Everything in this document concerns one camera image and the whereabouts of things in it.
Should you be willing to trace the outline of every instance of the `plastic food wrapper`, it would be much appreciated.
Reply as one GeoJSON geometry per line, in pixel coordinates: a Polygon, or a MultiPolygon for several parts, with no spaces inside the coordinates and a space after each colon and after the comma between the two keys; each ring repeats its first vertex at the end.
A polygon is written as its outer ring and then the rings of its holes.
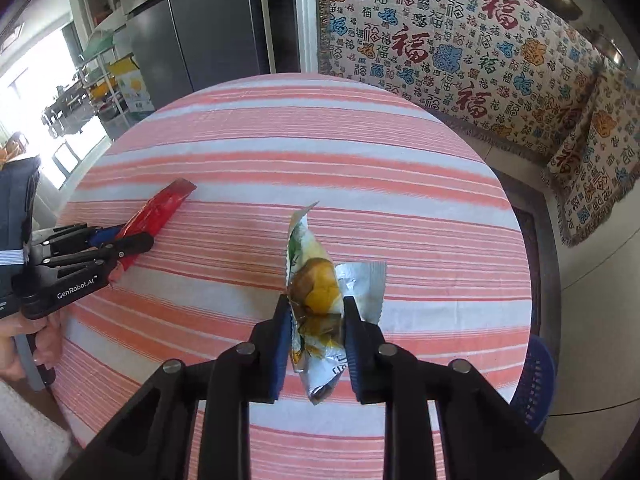
{"type": "MultiPolygon", "coordinates": [[[[156,193],[140,211],[131,217],[131,220],[116,235],[116,239],[143,232],[155,237],[196,187],[195,184],[184,178],[176,178],[171,184],[156,193]]],[[[133,254],[121,258],[109,275],[110,282],[117,282],[122,273],[133,265],[138,256],[138,254],[133,254]]]]}
{"type": "Polygon", "coordinates": [[[362,319],[377,324],[385,293],[386,263],[334,265],[306,222],[307,213],[315,205],[291,216],[286,277],[294,319],[291,362],[308,398],[318,404],[331,395],[347,367],[342,298],[353,296],[362,319]]]}

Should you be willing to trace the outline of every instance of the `pink and white striped tablecloth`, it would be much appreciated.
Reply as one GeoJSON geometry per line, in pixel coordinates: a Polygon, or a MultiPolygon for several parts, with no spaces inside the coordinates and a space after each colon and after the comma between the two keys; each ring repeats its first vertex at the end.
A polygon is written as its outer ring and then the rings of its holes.
{"type": "MultiPolygon", "coordinates": [[[[427,112],[327,76],[220,84],[130,129],[60,223],[124,222],[177,176],[198,189],[153,250],[70,307],[54,392],[82,444],[161,362],[215,358],[271,317],[289,216],[315,201],[309,224],[336,262],[388,262],[389,341],[432,362],[468,359],[513,395],[531,309],[522,235],[491,169],[427,112]]],[[[382,476],[384,407],[357,404],[348,374],[313,406],[289,370],[279,402],[250,415],[254,479],[382,476]]],[[[202,412],[196,449],[201,424],[202,412]]],[[[436,460],[442,475],[439,446],[436,460]]]]}

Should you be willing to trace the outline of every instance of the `finger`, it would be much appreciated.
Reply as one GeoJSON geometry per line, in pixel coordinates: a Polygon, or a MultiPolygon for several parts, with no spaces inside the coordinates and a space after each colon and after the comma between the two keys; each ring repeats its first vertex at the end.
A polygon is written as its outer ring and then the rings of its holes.
{"type": "Polygon", "coordinates": [[[14,362],[15,346],[10,337],[0,337],[0,370],[8,368],[14,362]]]}
{"type": "Polygon", "coordinates": [[[33,351],[33,362],[36,363],[36,366],[47,364],[53,366],[57,364],[56,354],[51,350],[35,349],[33,351]]]}
{"type": "Polygon", "coordinates": [[[55,311],[53,314],[49,314],[47,316],[47,320],[49,321],[49,324],[55,328],[60,327],[60,311],[57,310],[55,311]]]}
{"type": "Polygon", "coordinates": [[[20,312],[0,319],[0,336],[12,337],[19,334],[33,334],[47,325],[47,318],[27,319],[20,312]]]}
{"type": "Polygon", "coordinates": [[[60,330],[47,325],[36,334],[36,348],[46,349],[54,345],[58,339],[62,339],[60,330]]]}
{"type": "Polygon", "coordinates": [[[60,315],[60,328],[64,330],[71,318],[71,312],[66,306],[64,306],[58,311],[58,314],[60,315]]]}
{"type": "Polygon", "coordinates": [[[57,365],[62,357],[62,347],[52,346],[47,349],[36,348],[33,352],[33,360],[37,365],[45,365],[49,368],[57,365]]]}
{"type": "Polygon", "coordinates": [[[11,365],[4,370],[0,370],[0,377],[8,381],[19,381],[21,378],[26,377],[17,354],[14,354],[14,361],[11,365]]]}

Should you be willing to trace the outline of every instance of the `red snack wrapper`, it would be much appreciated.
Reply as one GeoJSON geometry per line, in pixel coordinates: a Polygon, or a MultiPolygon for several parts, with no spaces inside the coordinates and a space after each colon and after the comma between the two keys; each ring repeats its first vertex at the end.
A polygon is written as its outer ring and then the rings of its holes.
{"type": "MultiPolygon", "coordinates": [[[[132,216],[120,230],[116,238],[137,233],[149,233],[155,237],[168,219],[175,213],[194,189],[196,185],[184,178],[176,178],[171,184],[159,191],[145,206],[132,216]]],[[[136,261],[137,254],[125,256],[120,260],[120,271],[129,269],[136,261]]]]}

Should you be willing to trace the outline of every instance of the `stainless steel refrigerator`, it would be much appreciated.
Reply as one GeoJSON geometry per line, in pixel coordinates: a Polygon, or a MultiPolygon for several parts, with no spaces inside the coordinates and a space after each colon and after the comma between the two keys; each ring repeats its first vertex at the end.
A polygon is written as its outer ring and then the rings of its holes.
{"type": "Polygon", "coordinates": [[[263,0],[120,1],[156,109],[216,83],[270,72],[263,0]]]}

